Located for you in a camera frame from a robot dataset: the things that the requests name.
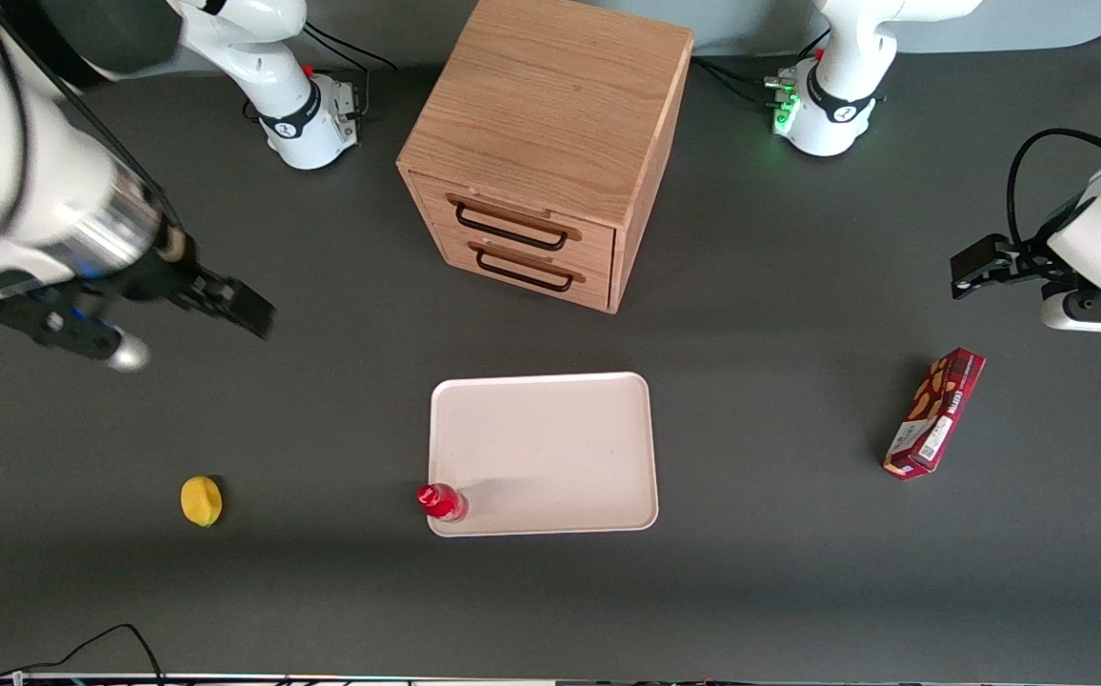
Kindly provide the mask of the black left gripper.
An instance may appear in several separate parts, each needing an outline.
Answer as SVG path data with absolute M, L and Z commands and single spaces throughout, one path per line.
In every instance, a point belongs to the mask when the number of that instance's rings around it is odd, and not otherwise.
M 995 285 L 1020 285 L 1043 279 L 1051 285 L 1077 285 L 1077 272 L 1057 255 L 1050 238 L 1065 224 L 1044 224 L 1029 239 L 1011 225 L 1011 240 L 992 233 L 977 240 L 951 258 L 951 300 L 964 300 L 978 290 Z

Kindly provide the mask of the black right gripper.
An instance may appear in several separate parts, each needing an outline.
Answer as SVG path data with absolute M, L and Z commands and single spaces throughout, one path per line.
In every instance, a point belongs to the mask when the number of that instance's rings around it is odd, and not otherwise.
M 276 309 L 241 279 L 221 276 L 201 265 L 192 238 L 157 239 L 140 260 L 105 277 L 111 300 L 162 301 L 184 311 L 227 317 L 255 337 L 268 340 Z

